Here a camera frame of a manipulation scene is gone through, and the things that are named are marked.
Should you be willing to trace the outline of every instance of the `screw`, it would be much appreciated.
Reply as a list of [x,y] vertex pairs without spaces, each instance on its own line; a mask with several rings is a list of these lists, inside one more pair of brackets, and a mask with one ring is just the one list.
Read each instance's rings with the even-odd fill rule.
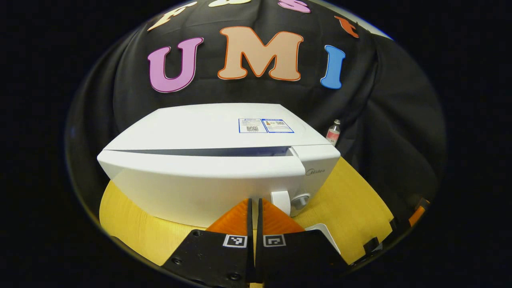
[[176,264],[176,265],[181,265],[181,262],[182,262],[182,261],[181,261],[180,259],[178,259],[178,258],[173,258],[173,259],[171,259],[171,261],[172,261],[174,264]]
[[236,281],[236,280],[240,280],[241,276],[238,273],[231,273],[228,275],[228,278]]

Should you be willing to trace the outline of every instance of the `beige letter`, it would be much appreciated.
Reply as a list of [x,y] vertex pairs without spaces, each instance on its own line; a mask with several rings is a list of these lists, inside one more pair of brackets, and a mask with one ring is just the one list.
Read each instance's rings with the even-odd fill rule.
[[298,46],[304,38],[298,34],[281,31],[267,45],[249,27],[227,27],[220,31],[227,38],[226,60],[220,70],[220,79],[240,79],[247,75],[242,68],[242,55],[249,63],[252,72],[261,77],[275,58],[270,77],[278,80],[297,81],[301,74],[297,70]]
[[251,0],[216,0],[216,1],[213,1],[212,3],[208,4],[209,7],[217,7],[217,6],[222,6],[222,5],[226,5],[226,4],[243,4],[243,3],[247,3],[247,2],[251,2]]
[[187,5],[184,5],[184,6],[181,6],[180,8],[176,8],[174,10],[171,10],[167,13],[165,13],[162,18],[160,18],[160,20],[158,20],[158,22],[156,22],[153,26],[151,26],[151,28],[148,29],[149,30],[153,30],[154,28],[157,28],[158,26],[162,25],[162,24],[165,24],[167,22],[169,22],[170,18],[171,17],[174,17],[178,14],[180,14],[183,10],[185,10],[185,8],[187,7],[190,7],[190,6],[193,6],[195,5],[197,2],[192,2],[190,4],[187,4]]

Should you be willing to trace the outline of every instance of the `pink letter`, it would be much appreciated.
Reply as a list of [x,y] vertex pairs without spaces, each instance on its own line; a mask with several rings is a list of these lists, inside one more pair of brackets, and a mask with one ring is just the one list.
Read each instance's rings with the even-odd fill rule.
[[153,89],[169,93],[187,87],[196,73],[197,46],[203,43],[203,40],[197,37],[178,44],[178,48],[182,51],[181,73],[175,78],[165,76],[165,56],[170,52],[170,47],[163,47],[151,53],[147,59],[150,61],[150,82]]
[[279,6],[303,13],[311,12],[306,3],[298,0],[279,0]]

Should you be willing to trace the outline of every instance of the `label sticker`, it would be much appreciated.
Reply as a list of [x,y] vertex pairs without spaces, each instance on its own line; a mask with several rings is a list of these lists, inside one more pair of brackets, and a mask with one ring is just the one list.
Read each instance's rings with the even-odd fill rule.
[[239,133],[267,133],[261,119],[240,118],[238,119]]
[[261,119],[268,133],[294,133],[282,119]]
[[336,133],[333,133],[333,132],[329,131],[327,133],[327,138],[333,139],[333,140],[338,140],[339,134],[336,134]]

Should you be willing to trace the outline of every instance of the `black background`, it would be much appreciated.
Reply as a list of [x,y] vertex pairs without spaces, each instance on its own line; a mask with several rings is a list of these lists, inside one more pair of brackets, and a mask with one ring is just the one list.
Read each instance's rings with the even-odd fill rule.
[[[14,200],[3,202],[9,209],[2,235],[9,240],[4,268],[13,271],[12,281],[176,286],[95,227],[73,194],[63,159],[67,109],[88,69],[119,37],[173,4],[7,4],[4,71],[12,79],[4,95],[11,135],[4,139],[4,193]],[[494,212],[506,192],[498,181],[505,178],[509,132],[500,124],[507,123],[510,89],[504,59],[494,57],[505,52],[499,28],[505,1],[341,5],[395,39],[424,68],[441,96],[450,139],[447,175],[430,212],[394,249],[349,275],[347,286],[504,284],[497,275],[510,245],[498,246],[498,240],[509,237],[510,228],[496,227]]]

